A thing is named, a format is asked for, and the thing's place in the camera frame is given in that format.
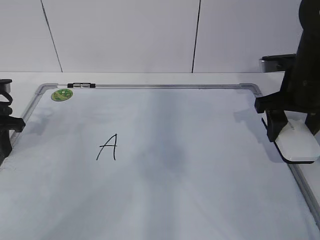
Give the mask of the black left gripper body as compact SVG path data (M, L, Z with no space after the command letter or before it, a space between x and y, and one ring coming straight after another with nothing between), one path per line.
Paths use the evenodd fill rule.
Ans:
M0 164L3 163L12 151L10 131L21 133L26 126L22 118L12 116L0 116Z

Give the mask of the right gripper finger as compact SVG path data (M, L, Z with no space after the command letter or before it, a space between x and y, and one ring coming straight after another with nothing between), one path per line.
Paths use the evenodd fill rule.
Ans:
M288 124L288 119L283 110L266 110L267 137L274 142L282 129Z
M308 113L304 123L315 136L320 131L320 113Z

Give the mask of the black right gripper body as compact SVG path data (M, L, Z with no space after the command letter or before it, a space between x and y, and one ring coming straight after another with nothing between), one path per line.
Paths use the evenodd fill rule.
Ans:
M315 114L320 112L319 106L299 106L294 103L292 97L280 91L266 96L257 97L254 102L254 107L258 114L262 114L266 110L290 111L305 114Z

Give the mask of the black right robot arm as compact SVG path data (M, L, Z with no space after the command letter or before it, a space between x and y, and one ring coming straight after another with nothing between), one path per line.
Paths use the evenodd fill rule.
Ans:
M304 123L313 135L320 130L320 2L301 1L298 17L302 35L279 91L258 97L254 102L256 112L266 114L270 142L277 139L289 122L286 111L305 113Z

